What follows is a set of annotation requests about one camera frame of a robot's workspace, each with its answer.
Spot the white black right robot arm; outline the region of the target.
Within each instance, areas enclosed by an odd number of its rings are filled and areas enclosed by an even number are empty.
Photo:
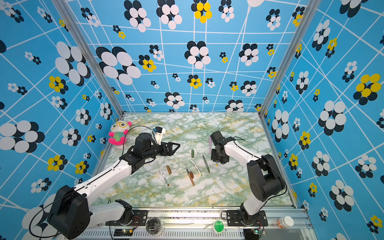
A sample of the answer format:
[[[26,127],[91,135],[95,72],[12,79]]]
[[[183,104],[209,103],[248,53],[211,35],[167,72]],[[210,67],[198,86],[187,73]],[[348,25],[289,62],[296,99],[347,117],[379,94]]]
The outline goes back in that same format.
[[[266,203],[287,189],[276,160],[272,155],[260,155],[245,148],[234,137],[223,137],[219,131],[210,138],[215,146],[211,153],[213,162],[224,165],[233,158],[247,168],[251,194],[241,204],[240,216],[243,224],[250,226]]]

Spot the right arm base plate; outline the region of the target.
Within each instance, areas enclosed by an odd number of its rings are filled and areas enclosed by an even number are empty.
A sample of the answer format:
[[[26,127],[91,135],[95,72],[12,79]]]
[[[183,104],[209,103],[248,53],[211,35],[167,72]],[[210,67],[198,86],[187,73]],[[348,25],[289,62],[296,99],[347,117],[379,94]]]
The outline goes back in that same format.
[[[226,218],[230,227],[267,227],[269,225],[265,211],[249,215],[245,210],[228,210]]]

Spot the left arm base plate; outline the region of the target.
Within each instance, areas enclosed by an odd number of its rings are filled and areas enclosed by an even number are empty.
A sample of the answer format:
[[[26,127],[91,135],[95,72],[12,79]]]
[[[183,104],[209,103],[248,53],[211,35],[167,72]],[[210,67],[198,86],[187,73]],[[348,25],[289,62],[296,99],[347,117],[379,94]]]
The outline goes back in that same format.
[[[106,222],[106,226],[145,226],[148,220],[147,210],[133,209],[123,214],[117,221]]]

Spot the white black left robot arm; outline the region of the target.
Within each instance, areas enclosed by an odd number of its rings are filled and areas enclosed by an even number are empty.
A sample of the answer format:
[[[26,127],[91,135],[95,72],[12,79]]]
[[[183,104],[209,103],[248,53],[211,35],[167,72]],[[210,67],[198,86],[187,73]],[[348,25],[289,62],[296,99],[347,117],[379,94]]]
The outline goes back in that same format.
[[[106,222],[128,225],[134,218],[132,206],[115,200],[109,204],[93,206],[95,200],[120,180],[134,174],[157,156],[172,156],[180,144],[162,142],[162,134],[141,133],[113,165],[91,179],[74,187],[67,185],[58,190],[51,205],[47,222],[67,239],[80,236],[87,228]]]

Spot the pink pen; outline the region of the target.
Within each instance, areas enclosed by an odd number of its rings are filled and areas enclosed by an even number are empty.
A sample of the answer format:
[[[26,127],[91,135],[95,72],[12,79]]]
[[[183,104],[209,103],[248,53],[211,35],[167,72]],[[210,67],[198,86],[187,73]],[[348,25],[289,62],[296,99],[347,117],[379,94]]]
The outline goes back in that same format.
[[[212,153],[212,139],[209,137],[209,153]]]

